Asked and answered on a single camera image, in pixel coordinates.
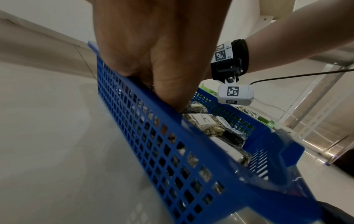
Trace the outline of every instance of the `wire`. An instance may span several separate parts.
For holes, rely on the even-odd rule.
[[[331,71],[331,72],[318,72],[318,73],[309,73],[303,75],[294,75],[294,76],[286,76],[286,77],[279,77],[273,79],[262,79],[255,82],[250,83],[250,85],[255,84],[257,82],[264,82],[270,80],[278,80],[278,79],[290,79],[290,78],[297,78],[297,77],[305,77],[305,76],[312,76],[312,75],[324,75],[324,74],[333,74],[333,73],[341,73],[341,72],[354,72],[354,69],[346,69],[346,70],[338,70],[338,71]]]

